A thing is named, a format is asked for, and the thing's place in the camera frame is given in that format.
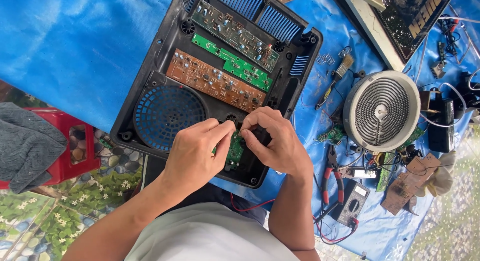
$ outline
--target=radiant heating element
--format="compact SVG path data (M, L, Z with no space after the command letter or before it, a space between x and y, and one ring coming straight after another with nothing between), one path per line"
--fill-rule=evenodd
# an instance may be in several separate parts
M348 94L343 118L347 134L372 152L402 145L417 125L420 97L405 74L384 71L369 74Z

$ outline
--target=pliers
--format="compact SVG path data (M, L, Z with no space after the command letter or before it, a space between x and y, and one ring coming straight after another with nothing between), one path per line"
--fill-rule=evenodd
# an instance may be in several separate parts
M338 205L343 204L343 179L339 172L339 164L337 163L337 151L334 145L330 145L328 148L328 161L325 172L323 173L323 179L321 180L321 191L323 195L323 203L328 205L328 179L330 174L335 175L336 184L338 186Z

